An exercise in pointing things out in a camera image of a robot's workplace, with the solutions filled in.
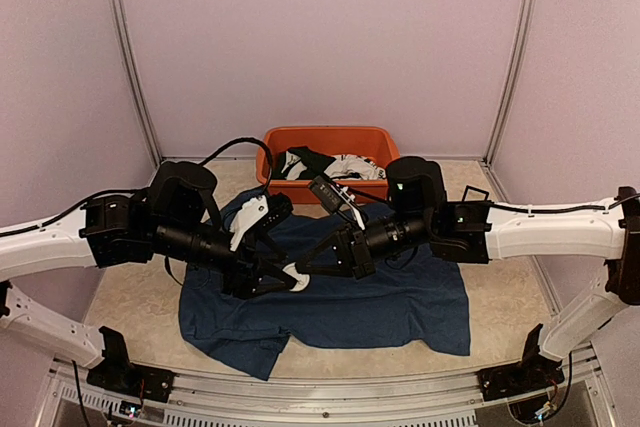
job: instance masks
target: white wall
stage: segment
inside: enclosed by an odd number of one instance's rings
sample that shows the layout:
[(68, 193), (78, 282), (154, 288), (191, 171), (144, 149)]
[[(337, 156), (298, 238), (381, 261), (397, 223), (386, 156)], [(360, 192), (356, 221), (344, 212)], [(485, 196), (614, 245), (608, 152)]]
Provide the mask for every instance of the white wall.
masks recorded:
[(366, 124), (403, 153), (481, 157), (520, 0), (125, 5), (164, 155), (203, 157), (280, 125)]
[[(141, 141), (108, 0), (0, 0), (0, 225), (53, 215), (108, 187), (144, 185)], [(20, 278), (82, 319), (100, 279), (68, 269)], [(0, 424), (33, 425), (51, 354), (0, 333)]]
[[(575, 202), (640, 190), (640, 0), (537, 0), (495, 165), (515, 202)], [(566, 303), (602, 262), (550, 258)], [(640, 309), (594, 339), (624, 425), (640, 415)]]

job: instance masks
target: clothes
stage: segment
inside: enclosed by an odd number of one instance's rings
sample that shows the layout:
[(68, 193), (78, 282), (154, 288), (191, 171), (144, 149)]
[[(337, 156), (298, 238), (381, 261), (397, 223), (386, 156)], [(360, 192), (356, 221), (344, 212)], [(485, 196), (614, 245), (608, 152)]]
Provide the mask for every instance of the clothes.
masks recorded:
[(308, 147), (292, 147), (276, 162), (273, 178), (311, 180), (324, 172), (332, 179), (383, 180), (385, 170), (360, 155), (324, 155)]
[[(258, 192), (240, 194), (223, 218)], [(371, 219), (390, 213), (383, 204), (364, 209)], [(270, 235), (296, 259), (342, 222), (292, 215)], [(263, 380), (291, 335), (320, 348), (395, 347), (421, 339), (435, 351), (469, 355), (469, 302), (458, 265), (423, 245), (402, 267), (409, 255), (390, 265), (378, 262), (377, 272), (360, 280), (314, 276), (302, 292), (250, 300), (221, 294), (217, 272), (188, 266), (180, 332), (208, 356)]]

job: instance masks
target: blue fabric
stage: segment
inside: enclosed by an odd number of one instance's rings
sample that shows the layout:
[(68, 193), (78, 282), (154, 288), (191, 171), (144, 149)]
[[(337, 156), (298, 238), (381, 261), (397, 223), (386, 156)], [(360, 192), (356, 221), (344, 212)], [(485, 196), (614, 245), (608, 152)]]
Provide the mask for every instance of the blue fabric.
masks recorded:
[[(243, 192), (222, 216), (257, 194)], [(390, 213), (369, 204), (371, 219)], [(226, 224), (231, 222), (229, 215)], [(296, 259), (342, 223), (337, 216), (311, 219), (292, 215), (270, 231)], [(431, 349), (469, 355), (469, 301), (458, 265), (433, 257), (428, 245), (402, 269), (405, 257), (360, 280), (314, 276), (298, 293), (240, 300), (220, 292), (221, 275), (187, 268), (180, 296), (184, 340), (208, 356), (267, 380), (291, 335), (320, 348), (397, 347), (421, 339)]]

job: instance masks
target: marble-patterned surface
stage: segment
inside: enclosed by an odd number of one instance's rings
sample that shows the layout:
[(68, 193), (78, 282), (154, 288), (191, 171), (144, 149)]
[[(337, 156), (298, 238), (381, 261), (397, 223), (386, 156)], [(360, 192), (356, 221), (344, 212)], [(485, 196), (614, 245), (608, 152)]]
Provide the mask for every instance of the marble-patterned surface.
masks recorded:
[[(491, 190), (476, 162), (442, 161), (449, 199), (460, 199), (467, 184)], [(218, 176), (220, 205), (238, 192), (258, 185), (253, 161), (219, 161), (210, 165)], [(317, 205), (299, 205), (295, 212), (321, 216)], [(184, 264), (173, 262), (184, 276)], [(471, 356), (456, 357), (430, 350), (423, 342), (387, 349), (331, 350), (307, 347), (291, 339), (272, 377), (338, 379), (422, 374), (479, 368), (520, 357), (529, 330), (549, 317), (528, 259), (489, 265), (462, 264), (470, 301)], [(178, 326), (180, 287), (164, 272), (162, 259), (146, 265), (110, 267), (102, 279), (86, 322), (106, 325), (125, 336), (133, 361), (169, 368), (245, 376), (184, 342)]]

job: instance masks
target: orange bin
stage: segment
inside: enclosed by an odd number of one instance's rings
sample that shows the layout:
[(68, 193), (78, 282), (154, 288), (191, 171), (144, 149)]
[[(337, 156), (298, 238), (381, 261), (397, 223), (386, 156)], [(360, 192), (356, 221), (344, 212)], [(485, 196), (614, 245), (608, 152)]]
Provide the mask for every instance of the orange bin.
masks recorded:
[[(385, 168), (400, 156), (389, 132), (378, 127), (278, 127), (267, 132), (264, 143), (271, 149), (274, 160), (291, 147), (303, 146), (325, 155), (361, 155)], [(258, 151), (256, 157), (256, 173), (258, 181), (264, 185), (269, 175), (269, 165), (262, 150)], [(319, 204), (320, 201), (308, 188), (309, 183), (308, 180), (272, 180), (269, 192), (282, 192), (294, 204)], [(339, 183), (377, 197), (387, 196), (386, 180), (344, 180)], [(360, 196), (356, 200), (373, 202)]]

